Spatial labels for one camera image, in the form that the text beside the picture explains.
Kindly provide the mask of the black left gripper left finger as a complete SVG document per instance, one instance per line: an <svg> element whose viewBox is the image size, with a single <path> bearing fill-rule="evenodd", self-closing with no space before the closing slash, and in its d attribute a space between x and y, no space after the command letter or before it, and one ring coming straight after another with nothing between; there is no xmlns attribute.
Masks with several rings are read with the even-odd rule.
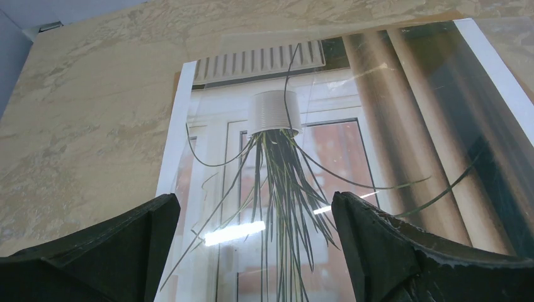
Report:
<svg viewBox="0 0 534 302"><path fill-rule="evenodd" d="M175 194L1 258L2 301L153 301L178 225Z"/></svg>

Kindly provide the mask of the brown backing board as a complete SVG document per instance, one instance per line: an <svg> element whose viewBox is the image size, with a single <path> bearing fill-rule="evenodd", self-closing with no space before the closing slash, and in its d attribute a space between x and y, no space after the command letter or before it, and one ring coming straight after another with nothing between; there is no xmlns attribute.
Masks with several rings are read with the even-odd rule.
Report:
<svg viewBox="0 0 534 302"><path fill-rule="evenodd" d="M173 90L176 91L177 88L178 88L178 84L179 84L179 78L181 76L181 72L176 72L174 74L174 78L173 78Z"/></svg>

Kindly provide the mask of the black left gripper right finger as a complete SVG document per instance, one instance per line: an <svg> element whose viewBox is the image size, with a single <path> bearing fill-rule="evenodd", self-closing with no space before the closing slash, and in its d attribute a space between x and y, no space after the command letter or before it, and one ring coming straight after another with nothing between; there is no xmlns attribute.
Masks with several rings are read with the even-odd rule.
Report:
<svg viewBox="0 0 534 302"><path fill-rule="evenodd" d="M445 239L336 192L332 214L357 301L532 301L533 260Z"/></svg>

